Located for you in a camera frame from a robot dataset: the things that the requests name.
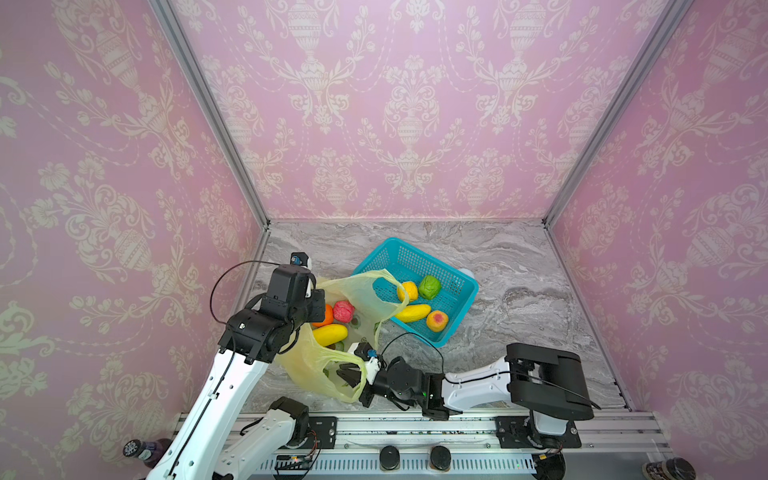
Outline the green fruit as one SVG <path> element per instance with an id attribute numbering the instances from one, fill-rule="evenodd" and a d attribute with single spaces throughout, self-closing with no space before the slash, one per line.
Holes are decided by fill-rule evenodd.
<path id="1" fill-rule="evenodd" d="M 418 285 L 419 297 L 425 300 L 435 299 L 441 290 L 440 280 L 433 275 L 424 276 Z"/>

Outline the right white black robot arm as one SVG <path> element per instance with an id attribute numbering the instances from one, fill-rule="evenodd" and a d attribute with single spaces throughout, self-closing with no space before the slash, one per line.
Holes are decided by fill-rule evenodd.
<path id="1" fill-rule="evenodd" d="M 425 372 L 401 356 L 387 361 L 366 342 L 353 353 L 363 364 L 343 363 L 337 376 L 362 389 L 364 407 L 381 397 L 401 409 L 417 407 L 435 421 L 494 402 L 525 408 L 525 416 L 495 421 L 504 448 L 578 449 L 576 424 L 593 419 L 600 408 L 589 397 L 580 356 L 565 350 L 511 343 L 494 363 L 464 373 Z"/>

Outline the teal plastic basket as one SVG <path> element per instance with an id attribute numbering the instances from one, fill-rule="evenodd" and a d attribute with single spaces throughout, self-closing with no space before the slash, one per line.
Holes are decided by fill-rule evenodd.
<path id="1" fill-rule="evenodd" d="M 354 272 L 379 270 L 396 280 L 395 284 L 385 279 L 374 282 L 380 299 L 399 303 L 404 296 L 409 297 L 406 310 L 393 319 L 394 323 L 438 348 L 456 332 L 479 290 L 471 274 L 394 237 L 376 247 Z"/>

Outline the orange yellow fruit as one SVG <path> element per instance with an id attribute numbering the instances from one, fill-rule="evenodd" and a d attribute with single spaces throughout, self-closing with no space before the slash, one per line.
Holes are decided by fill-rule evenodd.
<path id="1" fill-rule="evenodd" d="M 442 332 L 449 323 L 449 316 L 442 311 L 434 310 L 426 318 L 427 328 L 435 333 Z"/>

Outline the left black round knob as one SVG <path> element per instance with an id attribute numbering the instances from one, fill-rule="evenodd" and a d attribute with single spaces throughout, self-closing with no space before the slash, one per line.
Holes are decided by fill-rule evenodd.
<path id="1" fill-rule="evenodd" d="M 382 471 L 390 472 L 400 468 L 401 456 L 397 447 L 387 445 L 379 452 L 379 467 Z"/>

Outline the right black round knob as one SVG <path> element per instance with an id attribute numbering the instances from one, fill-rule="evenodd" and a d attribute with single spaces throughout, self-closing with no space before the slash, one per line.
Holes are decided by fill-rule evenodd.
<path id="1" fill-rule="evenodd" d="M 439 472 L 451 469 L 452 455 L 450 450 L 442 445 L 434 446 L 429 453 L 429 466 Z"/>

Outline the yellow plastic bag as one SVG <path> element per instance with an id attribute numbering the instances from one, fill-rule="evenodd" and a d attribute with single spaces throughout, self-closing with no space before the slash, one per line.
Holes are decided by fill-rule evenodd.
<path id="1" fill-rule="evenodd" d="M 325 292 L 326 302 L 333 305 L 340 300 L 349 301 L 356 309 L 355 320 L 347 327 L 348 337 L 329 347 L 317 344 L 311 326 L 301 327 L 297 344 L 276 357 L 276 363 L 283 367 L 297 386 L 344 403 L 359 400 L 364 387 L 351 388 L 337 376 L 336 370 L 341 363 L 363 366 L 363 361 L 354 354 L 353 345 L 368 342 L 378 349 L 381 327 L 406 306 L 404 302 L 380 299 L 374 291 L 374 282 L 379 279 L 396 283 L 395 278 L 385 270 L 318 280 L 317 286 Z"/>

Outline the purple plastic bottle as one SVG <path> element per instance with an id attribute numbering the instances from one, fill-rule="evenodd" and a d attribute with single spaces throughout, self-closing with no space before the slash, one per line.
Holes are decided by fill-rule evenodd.
<path id="1" fill-rule="evenodd" d="M 153 469 L 163 458 L 168 448 L 172 445 L 169 438 L 160 438 L 154 441 L 129 440 L 122 449 L 126 458 L 138 459 L 149 469 Z"/>

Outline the yellow lemon fruit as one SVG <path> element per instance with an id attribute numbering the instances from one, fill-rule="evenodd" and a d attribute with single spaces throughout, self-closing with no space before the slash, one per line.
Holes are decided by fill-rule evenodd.
<path id="1" fill-rule="evenodd" d="M 400 302 L 415 302 L 419 299 L 418 286 L 412 281 L 406 281 L 397 289 L 397 296 Z"/>

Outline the yellow mango fruit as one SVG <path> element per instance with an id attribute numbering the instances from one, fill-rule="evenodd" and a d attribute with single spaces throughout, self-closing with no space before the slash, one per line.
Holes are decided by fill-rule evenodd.
<path id="1" fill-rule="evenodd" d="M 395 318 L 403 323 L 417 322 L 427 318 L 432 312 L 428 304 L 411 304 L 406 306 Z"/>
<path id="2" fill-rule="evenodd" d="M 315 341 L 322 347 L 329 347 L 342 342 L 348 337 L 348 334 L 348 328 L 342 324 L 329 324 L 313 330 Z"/>

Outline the red fruit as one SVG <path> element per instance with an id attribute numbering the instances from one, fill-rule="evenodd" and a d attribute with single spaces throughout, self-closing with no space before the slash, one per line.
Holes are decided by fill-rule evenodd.
<path id="1" fill-rule="evenodd" d="M 333 305 L 333 318 L 336 322 L 348 324 L 355 316 L 355 307 L 347 300 L 340 300 Z"/>

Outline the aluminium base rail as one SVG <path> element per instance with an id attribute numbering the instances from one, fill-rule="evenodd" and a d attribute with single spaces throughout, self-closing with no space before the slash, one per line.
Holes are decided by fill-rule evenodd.
<path id="1" fill-rule="evenodd" d="M 525 416 L 520 408 L 479 409 L 448 421 L 417 411 L 340 411 L 311 416 L 310 439 L 296 450 L 277 450 L 250 479 L 639 479 L 645 463 L 673 452 L 654 415 L 607 409 L 576 424 L 578 449 L 504 448 L 496 435 L 501 417 Z M 385 472 L 379 452 L 398 448 L 400 468 Z M 429 466 L 430 450 L 447 447 L 447 472 Z"/>

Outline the dark jar bottom right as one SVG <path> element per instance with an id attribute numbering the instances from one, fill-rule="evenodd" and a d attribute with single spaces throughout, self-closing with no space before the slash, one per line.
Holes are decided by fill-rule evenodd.
<path id="1" fill-rule="evenodd" d="M 645 463 L 641 473 L 646 480 L 696 480 L 693 465 L 681 457 Z"/>

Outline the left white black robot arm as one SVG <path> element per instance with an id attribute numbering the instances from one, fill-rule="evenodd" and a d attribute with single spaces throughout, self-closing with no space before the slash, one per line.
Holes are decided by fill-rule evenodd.
<path id="1" fill-rule="evenodd" d="M 151 479 L 247 479 L 283 447 L 309 441 L 306 405 L 281 397 L 234 444 L 230 432 L 272 362 L 294 349 L 301 331 L 325 316 L 311 260 L 303 252 L 276 265 L 266 292 L 224 324 L 208 379 Z"/>

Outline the black round knob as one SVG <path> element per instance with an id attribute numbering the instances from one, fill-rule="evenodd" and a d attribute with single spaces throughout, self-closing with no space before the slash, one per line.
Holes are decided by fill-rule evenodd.
<path id="1" fill-rule="evenodd" d="M 429 466 L 439 472 L 451 469 L 452 455 L 450 450 L 442 445 L 434 446 L 429 453 Z"/>
<path id="2" fill-rule="evenodd" d="M 401 456 L 397 447 L 387 445 L 379 452 L 379 467 L 382 471 L 390 472 L 400 468 Z"/>

